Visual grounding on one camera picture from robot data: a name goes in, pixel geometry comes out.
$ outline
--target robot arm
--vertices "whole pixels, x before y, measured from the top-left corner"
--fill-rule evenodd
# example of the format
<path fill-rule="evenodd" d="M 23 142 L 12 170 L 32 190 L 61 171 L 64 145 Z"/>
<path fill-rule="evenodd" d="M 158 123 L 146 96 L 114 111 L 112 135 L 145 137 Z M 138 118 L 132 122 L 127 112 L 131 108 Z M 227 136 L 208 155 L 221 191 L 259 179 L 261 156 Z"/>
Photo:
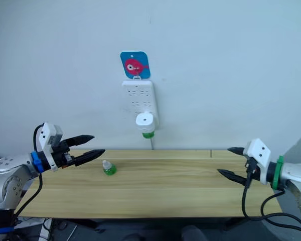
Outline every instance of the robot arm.
<path fill-rule="evenodd" d="M 0 237 L 13 230 L 14 211 L 28 180 L 49 169 L 56 171 L 60 167 L 79 166 L 105 152 L 104 149 L 92 150 L 78 157 L 71 156 L 68 153 L 71 146 L 86 143 L 94 136 L 81 135 L 60 141 L 61 137 L 59 126 L 44 123 L 39 136 L 41 152 L 0 159 Z"/>
<path fill-rule="evenodd" d="M 280 156 L 278 161 L 270 161 L 269 148 L 260 140 L 254 139 L 245 148 L 233 147 L 228 149 L 247 159 L 247 172 L 251 170 L 252 178 L 262 184 L 270 183 L 275 190 L 289 189 L 296 197 L 301 211 L 301 164 L 284 163 Z M 218 170 L 226 178 L 245 185 L 246 178 L 237 176 L 228 170 Z"/>

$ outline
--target small green bottle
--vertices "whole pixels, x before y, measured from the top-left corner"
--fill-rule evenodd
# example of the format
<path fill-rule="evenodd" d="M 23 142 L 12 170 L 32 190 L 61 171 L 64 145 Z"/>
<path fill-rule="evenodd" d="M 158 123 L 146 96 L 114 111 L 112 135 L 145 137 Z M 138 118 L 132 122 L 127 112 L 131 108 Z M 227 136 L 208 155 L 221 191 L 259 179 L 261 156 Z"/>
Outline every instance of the small green bottle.
<path fill-rule="evenodd" d="M 112 164 L 109 161 L 103 160 L 102 166 L 104 167 L 104 173 L 108 176 L 115 174 L 117 171 L 115 164 Z"/>

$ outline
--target sticker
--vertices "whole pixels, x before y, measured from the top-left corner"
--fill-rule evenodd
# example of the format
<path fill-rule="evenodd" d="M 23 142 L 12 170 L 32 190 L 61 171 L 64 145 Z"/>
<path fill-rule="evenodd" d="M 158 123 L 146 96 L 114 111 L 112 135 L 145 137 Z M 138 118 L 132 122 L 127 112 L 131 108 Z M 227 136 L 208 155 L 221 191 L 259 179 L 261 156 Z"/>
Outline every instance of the sticker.
<path fill-rule="evenodd" d="M 133 79 L 134 76 L 140 76 L 142 79 L 147 79 L 151 76 L 146 53 L 141 51 L 122 52 L 120 58 L 128 78 Z"/>

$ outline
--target wall socket outlet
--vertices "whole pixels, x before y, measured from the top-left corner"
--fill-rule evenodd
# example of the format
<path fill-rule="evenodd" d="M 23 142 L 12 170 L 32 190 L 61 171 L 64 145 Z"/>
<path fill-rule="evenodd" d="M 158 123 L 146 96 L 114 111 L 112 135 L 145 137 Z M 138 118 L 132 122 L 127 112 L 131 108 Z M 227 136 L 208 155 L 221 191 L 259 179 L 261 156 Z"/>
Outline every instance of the wall socket outlet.
<path fill-rule="evenodd" d="M 125 80 L 122 83 L 127 104 L 134 114 L 149 112 L 153 114 L 156 126 L 159 125 L 159 116 L 155 99 L 153 83 L 150 80 Z"/>

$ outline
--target wood grain surface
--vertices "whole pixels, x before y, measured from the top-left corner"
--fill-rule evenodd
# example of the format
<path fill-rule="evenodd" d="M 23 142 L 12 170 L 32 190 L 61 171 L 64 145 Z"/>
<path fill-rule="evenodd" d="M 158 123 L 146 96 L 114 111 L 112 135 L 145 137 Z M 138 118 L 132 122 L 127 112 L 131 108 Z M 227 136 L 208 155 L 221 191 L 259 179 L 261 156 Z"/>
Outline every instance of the wood grain surface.
<path fill-rule="evenodd" d="M 72 150 L 81 155 L 85 150 Z M 103 173 L 102 160 L 117 166 Z M 23 216 L 59 218 L 145 218 L 242 216 L 243 186 L 229 181 L 216 169 L 245 176 L 245 160 L 226 151 L 108 150 L 99 159 L 43 173 L 41 193 Z M 23 204 L 37 189 L 34 181 Z M 272 195 L 270 186 L 253 181 L 246 209 L 259 215 L 262 201 Z M 280 212 L 276 200 L 267 212 Z"/>

